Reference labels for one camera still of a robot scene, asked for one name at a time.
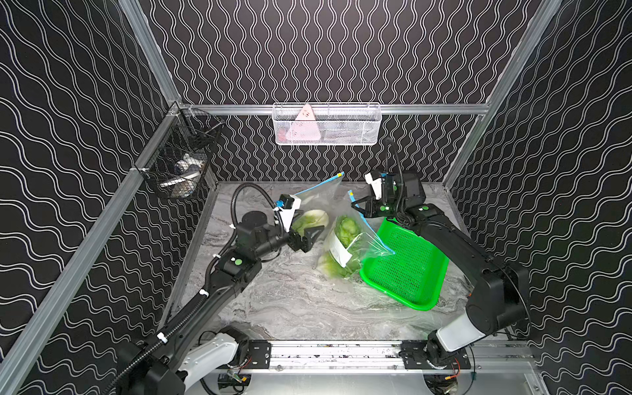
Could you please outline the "cabbage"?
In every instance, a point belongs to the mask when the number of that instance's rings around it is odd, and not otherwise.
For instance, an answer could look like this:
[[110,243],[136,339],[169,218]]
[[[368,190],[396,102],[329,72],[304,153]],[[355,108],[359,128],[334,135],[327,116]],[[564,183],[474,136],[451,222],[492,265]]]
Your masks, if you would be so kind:
[[304,216],[308,219],[308,225],[306,228],[319,225],[324,225],[325,228],[329,226],[329,215],[324,210],[309,210],[305,212]]
[[347,278],[360,271],[360,260],[352,258],[344,267],[335,260],[330,252],[324,253],[318,260],[316,269],[329,279]]
[[353,218],[339,216],[334,228],[334,233],[342,246],[346,249],[361,234],[361,229]]

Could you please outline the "clear zip-top bag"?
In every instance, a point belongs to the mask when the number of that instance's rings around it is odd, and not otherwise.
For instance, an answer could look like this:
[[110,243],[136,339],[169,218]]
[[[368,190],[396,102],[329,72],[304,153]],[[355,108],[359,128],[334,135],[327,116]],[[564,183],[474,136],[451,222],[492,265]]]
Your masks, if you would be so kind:
[[395,255],[357,208],[358,200],[349,190],[314,265],[328,279],[350,278],[362,269],[365,260]]
[[[335,198],[335,195],[338,187],[342,183],[344,176],[344,172],[338,172],[333,177],[330,177],[329,179],[316,184],[316,186],[312,186],[295,194],[302,200],[301,209],[305,211],[320,209],[324,210],[329,215],[329,226],[325,228],[325,231],[319,237],[318,241],[324,238],[335,220],[338,206],[338,204],[336,203],[337,199]],[[284,227],[288,232],[290,230],[293,218],[291,220],[291,224],[286,222],[289,217],[282,218],[284,222]]]

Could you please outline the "green plastic basket tray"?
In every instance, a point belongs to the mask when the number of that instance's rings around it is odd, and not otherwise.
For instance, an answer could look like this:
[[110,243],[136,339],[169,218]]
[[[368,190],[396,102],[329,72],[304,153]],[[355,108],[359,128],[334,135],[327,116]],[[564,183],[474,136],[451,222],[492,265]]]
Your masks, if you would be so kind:
[[383,221],[377,235],[393,253],[365,259],[360,269],[363,282],[408,308],[433,309],[439,300],[449,258],[396,222]]

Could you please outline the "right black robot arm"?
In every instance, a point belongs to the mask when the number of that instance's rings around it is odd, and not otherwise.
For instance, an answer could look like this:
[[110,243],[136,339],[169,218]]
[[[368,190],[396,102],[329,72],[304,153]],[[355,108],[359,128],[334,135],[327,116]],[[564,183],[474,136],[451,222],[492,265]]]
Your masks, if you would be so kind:
[[398,230],[411,232],[414,240],[429,243],[472,284],[464,313],[428,335],[424,353],[431,365],[447,365],[475,342],[531,322],[526,268],[487,253],[440,208],[426,202],[416,174],[371,171],[365,182],[371,193],[352,203],[357,212],[368,218],[383,217]]

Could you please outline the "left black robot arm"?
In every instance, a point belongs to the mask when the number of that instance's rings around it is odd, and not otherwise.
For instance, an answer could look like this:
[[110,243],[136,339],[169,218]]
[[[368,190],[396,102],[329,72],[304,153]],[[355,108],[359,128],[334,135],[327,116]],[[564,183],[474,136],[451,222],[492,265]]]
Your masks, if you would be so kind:
[[230,201],[233,232],[215,255],[201,289],[173,319],[142,344],[118,350],[117,375],[103,394],[184,394],[217,368],[240,368],[251,361],[250,342],[241,332],[219,332],[193,347],[206,323],[255,279],[265,256],[287,246],[309,252],[325,225],[299,232],[295,221],[319,199],[314,188],[272,199],[259,185],[238,186]]

